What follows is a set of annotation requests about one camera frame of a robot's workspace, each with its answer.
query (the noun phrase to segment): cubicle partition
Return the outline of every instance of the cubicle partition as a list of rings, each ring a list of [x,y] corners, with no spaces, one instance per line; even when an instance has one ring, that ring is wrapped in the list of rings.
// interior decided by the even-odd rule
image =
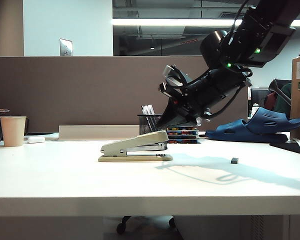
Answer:
[[[152,104],[158,114],[166,108],[168,98],[158,91],[166,65],[193,79],[208,68],[201,56],[0,57],[0,108],[27,116],[28,131],[36,133],[59,125],[137,125],[141,105]],[[247,118],[246,89],[201,129],[239,118]]]

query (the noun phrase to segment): chair wheel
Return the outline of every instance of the chair wheel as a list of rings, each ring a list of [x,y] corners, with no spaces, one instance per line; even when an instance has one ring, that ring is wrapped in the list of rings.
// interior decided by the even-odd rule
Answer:
[[[175,228],[175,227],[176,227],[176,225],[175,225],[175,218],[174,218],[174,217],[172,217],[172,218],[169,220],[169,226],[170,226],[171,228]]]
[[[124,224],[124,223],[119,223],[118,224],[118,226],[116,227],[116,232],[118,233],[118,234],[123,234],[124,232],[126,231],[126,224]]]

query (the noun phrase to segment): eraser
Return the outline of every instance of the eraser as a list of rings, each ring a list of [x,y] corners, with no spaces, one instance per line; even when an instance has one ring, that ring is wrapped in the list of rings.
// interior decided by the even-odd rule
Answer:
[[[239,158],[233,157],[233,158],[231,159],[231,163],[232,163],[232,164],[238,164],[238,160],[239,160]]]
[[[43,143],[46,141],[44,136],[30,136],[28,137],[29,144]]]

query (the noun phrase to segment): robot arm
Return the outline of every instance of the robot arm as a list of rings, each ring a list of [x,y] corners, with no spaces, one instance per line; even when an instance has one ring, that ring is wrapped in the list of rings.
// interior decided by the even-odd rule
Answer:
[[[261,0],[248,8],[236,31],[234,26],[230,32],[215,31],[202,41],[200,51],[209,69],[201,76],[192,80],[176,66],[167,66],[159,91],[169,100],[158,128],[193,126],[197,117],[221,114],[243,87],[251,85],[248,67],[262,68],[281,52],[296,30],[290,25],[299,13],[300,0]],[[210,108],[233,91],[228,103],[211,114]]]

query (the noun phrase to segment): stack of books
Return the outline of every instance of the stack of books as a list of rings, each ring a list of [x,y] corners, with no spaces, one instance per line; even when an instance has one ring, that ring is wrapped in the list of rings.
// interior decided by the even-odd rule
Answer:
[[[167,128],[169,144],[197,144],[199,130],[193,126],[178,126]]]

